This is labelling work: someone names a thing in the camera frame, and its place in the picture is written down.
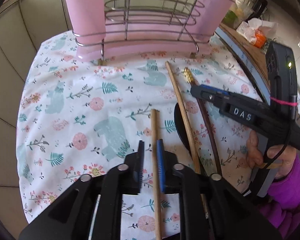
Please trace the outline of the purple sleeve right forearm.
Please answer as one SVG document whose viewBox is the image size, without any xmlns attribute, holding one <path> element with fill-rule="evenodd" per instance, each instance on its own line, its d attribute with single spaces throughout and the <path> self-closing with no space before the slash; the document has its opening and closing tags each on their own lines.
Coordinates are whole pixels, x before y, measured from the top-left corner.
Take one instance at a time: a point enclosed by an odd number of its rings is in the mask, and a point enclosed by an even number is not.
<svg viewBox="0 0 300 240">
<path fill-rule="evenodd" d="M 268 190 L 271 201 L 260 213 L 287 239 L 300 228 L 300 158 L 296 157 L 289 174 L 272 183 Z"/>
</svg>

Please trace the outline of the person's right hand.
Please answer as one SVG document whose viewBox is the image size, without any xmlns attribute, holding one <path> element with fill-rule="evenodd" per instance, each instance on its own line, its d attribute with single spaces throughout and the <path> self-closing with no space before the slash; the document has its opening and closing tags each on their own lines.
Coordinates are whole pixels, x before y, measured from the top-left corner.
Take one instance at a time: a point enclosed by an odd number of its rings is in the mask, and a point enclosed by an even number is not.
<svg viewBox="0 0 300 240">
<path fill-rule="evenodd" d="M 263 164 L 263 155 L 258 150 L 258 137 L 257 133 L 251 130 L 249 138 L 247 140 L 247 158 L 246 161 L 250 168 L 253 168 L 255 165 Z M 267 151 L 267 157 L 273 159 L 275 155 L 283 148 L 283 145 L 271 146 Z M 297 154 L 297 150 L 292 146 L 287 146 L 283 153 L 277 158 L 281 161 L 282 165 L 279 167 L 278 172 L 275 176 L 275 180 L 282 180 L 286 178 L 292 171 L 296 162 L 300 159 Z"/>
</svg>

